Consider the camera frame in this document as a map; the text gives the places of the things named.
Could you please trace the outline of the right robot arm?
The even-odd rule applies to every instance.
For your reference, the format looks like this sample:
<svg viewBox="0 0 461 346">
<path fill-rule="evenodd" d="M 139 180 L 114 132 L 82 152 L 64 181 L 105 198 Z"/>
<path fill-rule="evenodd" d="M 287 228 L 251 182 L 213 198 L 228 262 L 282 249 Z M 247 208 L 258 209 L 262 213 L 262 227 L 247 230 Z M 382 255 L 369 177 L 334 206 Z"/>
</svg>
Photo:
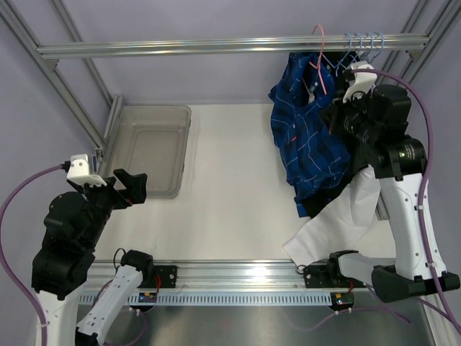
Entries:
<svg viewBox="0 0 461 346">
<path fill-rule="evenodd" d="M 395 259 L 369 258 L 355 250 L 331 254 L 335 263 L 326 268 L 326 278 L 335 286 L 352 278 L 371 285 L 384 303 L 460 288 L 459 276 L 447 271 L 438 252 L 421 186 L 426 151 L 406 134 L 410 109 L 404 88 L 383 84 L 368 92 L 348 89 L 322 112 L 351 154 L 348 174 L 374 169 L 395 241 Z"/>
</svg>

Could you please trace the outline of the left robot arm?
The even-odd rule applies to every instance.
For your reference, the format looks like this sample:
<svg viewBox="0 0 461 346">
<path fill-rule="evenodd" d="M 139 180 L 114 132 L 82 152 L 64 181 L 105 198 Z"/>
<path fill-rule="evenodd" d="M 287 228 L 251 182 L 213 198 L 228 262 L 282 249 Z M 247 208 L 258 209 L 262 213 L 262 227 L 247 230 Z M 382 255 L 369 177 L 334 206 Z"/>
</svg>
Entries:
<svg viewBox="0 0 461 346">
<path fill-rule="evenodd" d="M 156 278 L 151 255 L 126 252 L 105 293 L 81 321 L 76 319 L 77 300 L 112 211 L 143 204 L 147 197 L 145 173 L 116 169 L 113 176 L 96 183 L 90 179 L 85 176 L 81 184 L 70 179 L 73 191 L 50 203 L 42 247 L 32 261 L 32 288 L 45 305 L 53 345 L 103 345 L 128 297 Z"/>
</svg>

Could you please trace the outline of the blue plaid shirt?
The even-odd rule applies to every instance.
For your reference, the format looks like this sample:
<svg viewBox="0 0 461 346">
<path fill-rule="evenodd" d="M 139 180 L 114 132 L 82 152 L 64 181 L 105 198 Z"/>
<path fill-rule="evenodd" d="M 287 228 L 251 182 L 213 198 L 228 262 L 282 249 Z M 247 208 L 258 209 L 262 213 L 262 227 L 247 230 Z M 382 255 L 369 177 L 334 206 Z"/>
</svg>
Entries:
<svg viewBox="0 0 461 346">
<path fill-rule="evenodd" d="M 316 53 L 290 53 L 280 81 L 269 92 L 274 144 L 301 218 L 317 213 L 315 194 L 337 187 L 350 162 L 346 145 L 321 118 L 334 100 L 336 85 L 318 58 Z"/>
</svg>

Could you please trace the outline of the pink wire hanger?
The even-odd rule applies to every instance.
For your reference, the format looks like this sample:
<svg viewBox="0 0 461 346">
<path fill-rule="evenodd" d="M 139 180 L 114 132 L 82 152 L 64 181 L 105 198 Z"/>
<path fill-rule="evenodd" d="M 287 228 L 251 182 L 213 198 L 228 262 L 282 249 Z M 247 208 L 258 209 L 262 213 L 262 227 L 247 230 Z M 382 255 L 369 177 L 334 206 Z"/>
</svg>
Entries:
<svg viewBox="0 0 461 346">
<path fill-rule="evenodd" d="M 322 74 L 322 71 L 321 71 L 321 66 L 322 66 L 321 61 L 322 61 L 323 52 L 324 52 L 325 43 L 326 43 L 326 35 L 325 35 L 324 28 L 323 28 L 322 25 L 316 24 L 315 27 L 313 28 L 312 34 L 314 34 L 317 30 L 319 30 L 320 33 L 321 33 L 321 48 L 320 48 L 319 53 L 318 53 L 317 64 L 311 64 L 311 66 L 313 68 L 315 68 L 316 71 L 318 72 L 318 78 L 319 78 L 319 81 L 321 83 L 323 93 L 325 95 L 327 95 L 328 92 L 327 92 L 326 85 L 325 85 L 324 80 L 323 80 L 323 74 Z"/>
</svg>

